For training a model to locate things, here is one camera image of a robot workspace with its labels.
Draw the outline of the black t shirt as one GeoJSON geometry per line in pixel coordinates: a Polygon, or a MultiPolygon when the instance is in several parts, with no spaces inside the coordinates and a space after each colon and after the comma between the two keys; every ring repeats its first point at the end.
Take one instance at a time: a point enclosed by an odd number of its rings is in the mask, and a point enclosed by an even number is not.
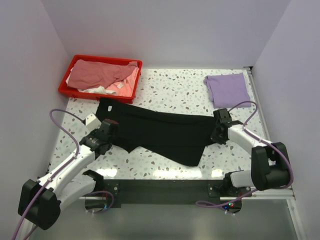
{"type": "Polygon", "coordinates": [[[212,116],[156,112],[108,98],[100,99],[95,115],[118,122],[113,144],[128,153],[143,147],[187,167],[198,166],[205,147],[214,143],[212,116]]]}

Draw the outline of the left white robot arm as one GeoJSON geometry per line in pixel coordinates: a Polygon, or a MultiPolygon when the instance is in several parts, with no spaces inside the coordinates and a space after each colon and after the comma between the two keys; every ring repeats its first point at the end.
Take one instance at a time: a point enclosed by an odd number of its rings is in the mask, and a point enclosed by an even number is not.
{"type": "Polygon", "coordinates": [[[119,123],[105,119],[95,124],[73,153],[54,170],[22,186],[18,214],[42,230],[49,229],[69,204],[82,196],[106,193],[104,178],[85,168],[112,146],[119,123]]]}

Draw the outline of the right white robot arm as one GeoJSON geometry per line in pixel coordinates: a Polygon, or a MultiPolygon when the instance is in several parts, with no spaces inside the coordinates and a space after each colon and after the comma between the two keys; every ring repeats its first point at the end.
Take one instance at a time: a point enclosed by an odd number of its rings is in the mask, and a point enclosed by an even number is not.
{"type": "Polygon", "coordinates": [[[225,174],[216,189],[220,194],[235,196],[241,189],[254,187],[258,191],[287,188],[293,183],[293,171],[286,146],[259,137],[230,112],[219,109],[213,112],[215,126],[210,136],[213,142],[226,144],[232,141],[251,155],[251,169],[225,174]]]}

